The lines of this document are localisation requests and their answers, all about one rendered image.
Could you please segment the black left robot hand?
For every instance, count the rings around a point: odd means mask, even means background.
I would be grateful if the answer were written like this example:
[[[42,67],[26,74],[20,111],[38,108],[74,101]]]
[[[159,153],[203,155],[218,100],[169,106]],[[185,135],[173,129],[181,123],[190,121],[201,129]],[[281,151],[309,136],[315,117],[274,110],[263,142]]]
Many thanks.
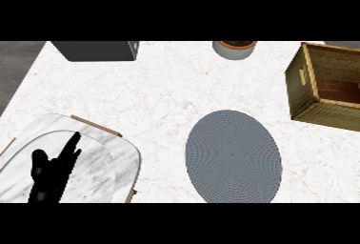
[[[80,137],[80,132],[76,132],[60,155],[52,159],[48,158],[42,149],[33,151],[32,177],[35,184],[29,197],[32,204],[55,204],[61,201],[76,161],[82,154],[82,149],[76,147]]]

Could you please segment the grey oval placemat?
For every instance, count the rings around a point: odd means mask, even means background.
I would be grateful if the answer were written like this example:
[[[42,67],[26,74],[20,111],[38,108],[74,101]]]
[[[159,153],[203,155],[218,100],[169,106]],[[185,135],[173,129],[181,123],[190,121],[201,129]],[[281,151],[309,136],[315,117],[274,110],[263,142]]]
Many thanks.
[[[282,183],[282,157],[271,132],[246,113],[222,110],[195,123],[187,167],[209,203],[269,203]]]

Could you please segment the wicker basket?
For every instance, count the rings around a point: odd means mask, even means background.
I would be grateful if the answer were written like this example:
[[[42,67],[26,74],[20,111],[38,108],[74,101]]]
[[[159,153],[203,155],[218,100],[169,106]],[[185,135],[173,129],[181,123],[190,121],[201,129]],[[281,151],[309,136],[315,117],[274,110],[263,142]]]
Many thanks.
[[[285,84],[293,120],[360,132],[360,49],[303,42]]]

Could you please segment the white marble tray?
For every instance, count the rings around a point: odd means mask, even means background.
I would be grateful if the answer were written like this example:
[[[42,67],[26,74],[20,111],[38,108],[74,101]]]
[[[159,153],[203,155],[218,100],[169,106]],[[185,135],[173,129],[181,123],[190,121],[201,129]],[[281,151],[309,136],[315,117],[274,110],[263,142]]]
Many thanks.
[[[35,184],[32,154],[45,150],[55,158],[73,135],[82,154],[61,201],[64,203],[129,203],[136,193],[141,153],[111,129],[76,116],[46,114],[29,125],[0,152],[0,203],[24,203]]]

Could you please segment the dark grey appliance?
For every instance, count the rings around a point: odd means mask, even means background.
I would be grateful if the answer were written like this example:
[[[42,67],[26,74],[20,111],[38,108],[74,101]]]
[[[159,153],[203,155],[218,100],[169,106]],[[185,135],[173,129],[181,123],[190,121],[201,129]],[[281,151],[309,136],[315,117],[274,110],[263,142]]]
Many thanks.
[[[73,62],[136,61],[138,41],[54,41]]]

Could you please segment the grey plant pot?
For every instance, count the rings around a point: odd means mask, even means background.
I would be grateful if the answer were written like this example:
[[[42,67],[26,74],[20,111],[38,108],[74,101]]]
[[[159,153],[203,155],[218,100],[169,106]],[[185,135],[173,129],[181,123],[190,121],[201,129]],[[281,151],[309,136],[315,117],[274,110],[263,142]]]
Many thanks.
[[[256,41],[249,46],[232,46],[225,41],[215,41],[213,49],[225,59],[244,60],[254,52]]]

